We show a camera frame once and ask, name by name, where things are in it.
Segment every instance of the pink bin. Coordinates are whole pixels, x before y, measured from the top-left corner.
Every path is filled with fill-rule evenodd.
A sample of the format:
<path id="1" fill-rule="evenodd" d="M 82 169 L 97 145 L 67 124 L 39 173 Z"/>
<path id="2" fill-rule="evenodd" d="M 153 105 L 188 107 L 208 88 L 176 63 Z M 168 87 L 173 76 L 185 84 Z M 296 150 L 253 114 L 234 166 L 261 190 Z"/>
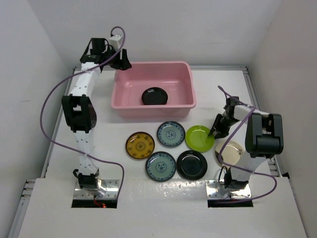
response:
<path id="1" fill-rule="evenodd" d="M 159 87 L 168 94 L 166 105 L 143 105 L 148 88 Z M 126 71 L 117 71 L 111 106 L 123 118 L 186 117 L 196 106 L 192 73 L 188 63 L 136 62 Z"/>

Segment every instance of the gray-blue plate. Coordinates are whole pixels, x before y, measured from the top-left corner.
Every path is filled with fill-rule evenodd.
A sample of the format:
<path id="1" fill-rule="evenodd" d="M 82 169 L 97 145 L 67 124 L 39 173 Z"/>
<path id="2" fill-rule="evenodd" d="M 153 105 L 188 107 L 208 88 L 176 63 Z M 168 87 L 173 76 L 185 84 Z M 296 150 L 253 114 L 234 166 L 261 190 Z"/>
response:
<path id="1" fill-rule="evenodd" d="M 153 153 L 145 163 L 148 176 L 159 182 L 171 179 L 176 172 L 176 162 L 170 154 L 160 151 Z"/>
<path id="2" fill-rule="evenodd" d="M 175 121 L 166 121 L 158 127 L 158 140 L 167 147 L 180 145 L 185 139 L 184 127 Z"/>

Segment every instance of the plate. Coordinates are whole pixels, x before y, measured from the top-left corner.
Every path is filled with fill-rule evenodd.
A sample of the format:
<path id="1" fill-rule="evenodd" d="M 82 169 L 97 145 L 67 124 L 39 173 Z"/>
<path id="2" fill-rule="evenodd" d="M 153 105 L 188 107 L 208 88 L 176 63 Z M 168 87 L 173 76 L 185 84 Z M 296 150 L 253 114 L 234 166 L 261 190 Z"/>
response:
<path id="1" fill-rule="evenodd" d="M 134 159 L 144 159 L 154 151 L 153 137 L 146 132 L 135 132 L 129 136 L 125 143 L 125 150 Z"/>
<path id="2" fill-rule="evenodd" d="M 144 105 L 165 105 L 168 96 L 164 89 L 161 88 L 148 88 L 142 94 L 142 103 Z"/>
<path id="3" fill-rule="evenodd" d="M 177 172 L 184 179 L 201 179 L 207 171 L 207 161 L 205 157 L 193 150 L 188 150 L 180 154 L 176 162 Z"/>
<path id="4" fill-rule="evenodd" d="M 173 156 L 166 152 L 155 152 L 148 158 L 145 170 L 151 179 L 160 182 L 167 181 L 176 172 L 176 162 Z"/>
<path id="5" fill-rule="evenodd" d="M 167 147 L 180 145 L 185 139 L 184 127 L 175 121 L 166 121 L 158 127 L 158 140 Z"/>
<path id="6" fill-rule="evenodd" d="M 214 136 L 208 136 L 209 129 L 203 125 L 195 125 L 186 132 L 186 143 L 192 150 L 209 151 L 214 144 Z"/>
<path id="7" fill-rule="evenodd" d="M 222 165 L 222 163 L 219 161 L 218 156 L 221 148 L 223 147 L 225 141 L 220 142 L 217 144 L 214 153 L 216 155 L 217 161 Z M 230 140 L 229 143 L 226 145 L 222 152 L 222 159 L 224 162 L 235 165 L 239 159 L 241 158 L 242 154 L 244 153 L 244 149 L 241 145 L 239 145 L 237 142 Z"/>

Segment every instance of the lime green plate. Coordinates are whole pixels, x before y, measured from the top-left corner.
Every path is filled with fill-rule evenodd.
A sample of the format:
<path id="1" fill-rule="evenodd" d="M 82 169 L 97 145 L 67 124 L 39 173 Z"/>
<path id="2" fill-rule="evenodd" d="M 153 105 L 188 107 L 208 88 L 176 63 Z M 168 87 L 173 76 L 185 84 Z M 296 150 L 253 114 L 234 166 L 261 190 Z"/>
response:
<path id="1" fill-rule="evenodd" d="M 208 136 L 209 129 L 203 125 L 195 125 L 186 132 L 186 143 L 192 149 L 199 152 L 209 151 L 214 144 L 214 136 Z"/>

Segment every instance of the gray wall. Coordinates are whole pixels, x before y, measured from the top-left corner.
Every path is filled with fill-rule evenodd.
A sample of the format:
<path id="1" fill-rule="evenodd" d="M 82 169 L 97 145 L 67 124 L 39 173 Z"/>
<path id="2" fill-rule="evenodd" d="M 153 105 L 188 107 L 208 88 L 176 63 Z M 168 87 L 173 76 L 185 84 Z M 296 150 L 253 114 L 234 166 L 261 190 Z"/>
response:
<path id="1" fill-rule="evenodd" d="M 316 0 L 284 0 L 251 65 L 263 109 L 283 116 L 280 162 L 309 237 L 317 237 L 316 12 Z"/>
<path id="2" fill-rule="evenodd" d="M 40 109 L 65 66 L 26 0 L 0 1 L 0 237 L 7 237 L 26 179 L 41 175 L 49 143 Z M 49 103 L 52 134 L 63 88 Z"/>
<path id="3" fill-rule="evenodd" d="M 132 61 L 248 64 L 281 0 L 28 0 L 66 65 L 91 37 L 127 33 Z"/>

